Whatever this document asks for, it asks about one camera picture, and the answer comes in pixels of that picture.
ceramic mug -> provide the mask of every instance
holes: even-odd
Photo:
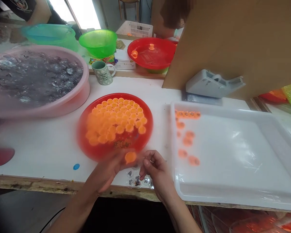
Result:
[[[108,66],[114,69],[113,73],[110,74]],[[92,64],[92,69],[95,72],[96,78],[100,85],[109,85],[113,82],[113,76],[115,75],[115,67],[112,64],[106,64],[103,61],[95,61]]]

pink plastic tub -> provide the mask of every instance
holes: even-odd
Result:
[[[5,98],[0,96],[0,118],[29,118],[29,117],[58,117],[70,112],[73,112],[77,108],[79,108],[84,102],[87,100],[90,94],[90,84],[88,81],[89,76],[89,69],[88,65],[85,60],[78,55],[77,53],[73,52],[72,50],[58,47],[58,46],[51,46],[51,45],[32,45],[32,46],[24,46],[11,49],[6,51],[3,54],[0,54],[0,58],[4,54],[13,55],[15,53],[19,53],[25,50],[36,51],[36,52],[44,52],[47,55],[55,55],[62,58],[68,58],[71,61],[77,61],[79,64],[83,66],[83,76],[76,85],[76,87],[69,92],[64,97],[50,103],[44,105],[42,107],[26,109],[26,110],[15,110],[15,105],[12,102],[7,102],[9,98]],[[8,106],[13,105],[14,110],[10,110]]]

red plastic bowl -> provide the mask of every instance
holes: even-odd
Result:
[[[147,124],[145,125],[146,133],[139,134],[138,129],[134,128],[134,131],[131,133],[124,132],[123,134],[116,134],[116,139],[113,142],[107,142],[106,144],[99,144],[97,146],[91,146],[88,142],[88,139],[85,137],[86,132],[87,132],[87,129],[86,129],[87,116],[92,112],[92,109],[96,107],[97,104],[101,104],[102,101],[107,101],[108,99],[121,98],[121,97],[124,99],[135,101],[143,109],[143,113],[148,120]],[[123,139],[131,140],[131,144],[129,148],[134,148],[136,152],[141,151],[145,147],[145,145],[148,143],[152,135],[152,130],[153,130],[153,116],[152,116],[150,108],[148,107],[148,105],[146,105],[144,101],[142,101],[140,98],[131,94],[113,93],[113,94],[108,94],[103,97],[100,97],[99,99],[92,102],[84,110],[78,123],[77,140],[78,140],[78,144],[81,150],[87,157],[89,157],[90,159],[94,161],[99,161],[106,154],[108,154],[109,152],[117,148],[114,142],[117,142]]]
[[[151,70],[161,70],[170,66],[177,46],[169,40],[160,38],[141,38],[131,42],[127,48],[129,57],[141,67]],[[132,57],[132,51],[138,52],[137,58]]]

white basket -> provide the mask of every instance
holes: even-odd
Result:
[[[134,37],[152,37],[153,26],[126,20],[116,31],[117,34],[127,35],[130,33]]]

white plastic tray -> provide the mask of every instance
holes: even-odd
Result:
[[[186,126],[179,130],[175,109],[201,117],[180,119]],[[291,135],[271,113],[175,102],[171,124],[173,178],[183,200],[291,210]],[[191,147],[177,138],[187,130],[196,134]],[[191,166],[178,149],[200,165]]]

